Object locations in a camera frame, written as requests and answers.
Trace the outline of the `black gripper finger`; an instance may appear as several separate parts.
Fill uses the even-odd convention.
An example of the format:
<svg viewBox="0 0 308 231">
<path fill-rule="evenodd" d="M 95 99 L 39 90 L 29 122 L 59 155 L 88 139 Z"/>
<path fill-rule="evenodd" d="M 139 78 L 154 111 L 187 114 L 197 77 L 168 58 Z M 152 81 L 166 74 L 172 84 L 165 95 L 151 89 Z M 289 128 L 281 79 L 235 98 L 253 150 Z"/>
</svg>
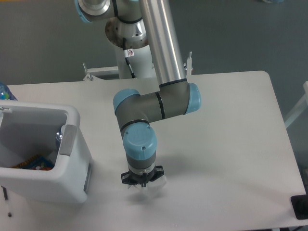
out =
<svg viewBox="0 0 308 231">
<path fill-rule="evenodd" d="M 153 169 L 153 171 L 151 172 L 151 178 L 150 178 L 150 182 L 153 182 L 157 179 L 159 179 L 160 177 L 162 177 L 164 175 L 164 169 L 163 166 L 155 166 L 155 168 Z"/>
<path fill-rule="evenodd" d="M 125 173 L 122 173 L 121 174 L 121 181 L 123 184 L 126 184 L 126 185 L 131 185 L 131 173 L 128 171 L 128 172 L 125 172 Z"/>
</svg>

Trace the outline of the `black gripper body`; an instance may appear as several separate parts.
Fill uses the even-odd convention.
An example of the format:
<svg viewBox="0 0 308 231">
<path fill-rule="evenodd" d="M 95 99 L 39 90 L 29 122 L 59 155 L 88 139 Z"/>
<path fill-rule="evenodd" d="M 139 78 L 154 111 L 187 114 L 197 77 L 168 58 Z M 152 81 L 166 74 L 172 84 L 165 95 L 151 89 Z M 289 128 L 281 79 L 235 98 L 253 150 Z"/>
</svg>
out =
<svg viewBox="0 0 308 231">
<path fill-rule="evenodd" d="M 152 170 L 150 173 L 142 173 L 138 175 L 133 173 L 131 170 L 129 171 L 129 185 L 140 185 L 142 187 L 146 187 L 149 182 L 153 182 L 156 175 L 156 170 Z"/>
</svg>

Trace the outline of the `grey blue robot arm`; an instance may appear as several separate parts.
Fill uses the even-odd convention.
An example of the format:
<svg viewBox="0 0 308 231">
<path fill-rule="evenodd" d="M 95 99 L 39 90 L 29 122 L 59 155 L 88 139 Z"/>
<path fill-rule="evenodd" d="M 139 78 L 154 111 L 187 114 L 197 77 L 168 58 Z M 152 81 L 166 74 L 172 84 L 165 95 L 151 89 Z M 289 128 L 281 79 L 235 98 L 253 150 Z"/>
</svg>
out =
<svg viewBox="0 0 308 231">
<path fill-rule="evenodd" d="M 188 83 L 174 22 L 167 0 L 77 0 L 77 13 L 90 23 L 108 19 L 105 33 L 124 55 L 129 78 L 139 79 L 130 51 L 149 47 L 159 91 L 141 95 L 135 89 L 119 91 L 113 99 L 128 162 L 123 184 L 145 187 L 164 175 L 155 163 L 157 138 L 152 122 L 185 115 L 201 107 L 197 85 Z"/>
</svg>

